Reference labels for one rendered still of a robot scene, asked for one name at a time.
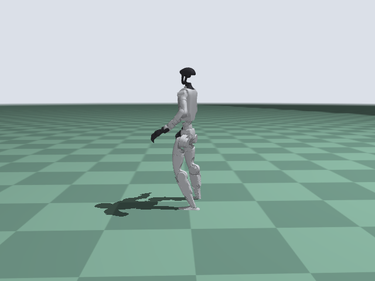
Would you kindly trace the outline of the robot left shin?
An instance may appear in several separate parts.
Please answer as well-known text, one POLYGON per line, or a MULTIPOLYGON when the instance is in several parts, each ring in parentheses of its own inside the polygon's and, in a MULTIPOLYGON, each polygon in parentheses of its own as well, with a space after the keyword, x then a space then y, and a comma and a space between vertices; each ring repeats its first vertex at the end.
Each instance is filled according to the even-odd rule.
POLYGON ((194 202, 193 196, 192 196, 192 188, 190 186, 190 182, 187 180, 186 175, 184 172, 180 172, 177 175, 177 178, 175 177, 178 186, 182 192, 182 194, 185 196, 187 202, 189 203, 190 207, 194 209, 196 208, 196 204, 194 202), (178 178, 178 179, 177 179, 178 178))

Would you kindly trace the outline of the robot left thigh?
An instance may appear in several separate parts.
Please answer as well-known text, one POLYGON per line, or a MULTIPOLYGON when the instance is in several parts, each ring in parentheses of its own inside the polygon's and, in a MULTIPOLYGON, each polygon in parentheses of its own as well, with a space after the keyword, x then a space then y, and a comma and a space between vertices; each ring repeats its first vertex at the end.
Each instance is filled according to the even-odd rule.
POLYGON ((186 178, 188 178, 188 174, 181 169, 183 158, 184 158, 184 150, 181 148, 187 148, 189 145, 189 137, 188 135, 183 134, 181 137, 177 137, 175 140, 175 144, 173 147, 172 152, 172 163, 173 163, 173 169, 177 178, 178 173, 184 172, 186 175, 186 178))

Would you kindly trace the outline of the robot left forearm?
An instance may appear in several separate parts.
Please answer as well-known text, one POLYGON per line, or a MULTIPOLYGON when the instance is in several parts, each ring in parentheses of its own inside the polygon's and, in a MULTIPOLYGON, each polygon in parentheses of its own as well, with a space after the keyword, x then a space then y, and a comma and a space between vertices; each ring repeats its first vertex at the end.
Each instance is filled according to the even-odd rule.
POLYGON ((169 128, 169 132, 173 129, 179 122, 181 122, 181 117, 184 114, 184 110, 180 109, 178 113, 174 116, 174 118, 163 127, 163 129, 169 128))

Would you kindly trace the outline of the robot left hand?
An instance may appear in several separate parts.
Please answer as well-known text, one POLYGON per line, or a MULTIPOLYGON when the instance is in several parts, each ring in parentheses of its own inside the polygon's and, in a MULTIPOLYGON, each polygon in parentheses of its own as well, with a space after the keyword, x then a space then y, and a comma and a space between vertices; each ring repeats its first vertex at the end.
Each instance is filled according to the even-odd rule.
POLYGON ((157 131, 155 131, 152 135, 151 135, 151 141, 154 143, 154 139, 158 136, 160 136, 162 133, 167 133, 169 132, 169 128, 166 128, 166 129, 163 129, 163 127, 161 129, 158 129, 157 131))

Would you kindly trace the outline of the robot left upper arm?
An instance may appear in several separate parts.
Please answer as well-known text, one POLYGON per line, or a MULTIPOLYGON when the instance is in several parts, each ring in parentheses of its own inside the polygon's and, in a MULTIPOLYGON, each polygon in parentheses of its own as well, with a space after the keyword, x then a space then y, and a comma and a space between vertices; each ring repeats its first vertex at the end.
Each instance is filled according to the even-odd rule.
POLYGON ((188 94, 186 90, 182 90, 182 91, 179 91, 177 95, 179 99, 179 106, 181 107, 181 109, 184 110, 184 114, 182 115, 181 118, 186 118, 188 115, 187 100, 186 100, 188 97, 188 94))

